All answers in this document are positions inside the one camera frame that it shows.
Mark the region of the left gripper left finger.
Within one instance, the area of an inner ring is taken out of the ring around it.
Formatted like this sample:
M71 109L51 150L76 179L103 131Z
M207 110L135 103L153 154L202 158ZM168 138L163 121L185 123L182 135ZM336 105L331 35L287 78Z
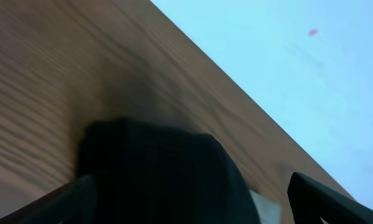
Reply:
M87 224L95 209L95 181L84 175L0 218L0 224Z

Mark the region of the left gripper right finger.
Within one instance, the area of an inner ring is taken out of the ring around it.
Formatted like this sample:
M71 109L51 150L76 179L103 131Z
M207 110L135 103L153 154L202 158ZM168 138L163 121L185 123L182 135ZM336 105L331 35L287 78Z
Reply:
M288 185L295 224L373 224L373 210L300 173Z

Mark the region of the black leggings with red waistband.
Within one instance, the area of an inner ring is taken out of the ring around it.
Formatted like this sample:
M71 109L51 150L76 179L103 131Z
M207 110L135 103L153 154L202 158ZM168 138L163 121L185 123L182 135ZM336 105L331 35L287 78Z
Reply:
M98 121L80 142L76 174L95 180L95 223L259 222L239 169L209 134Z

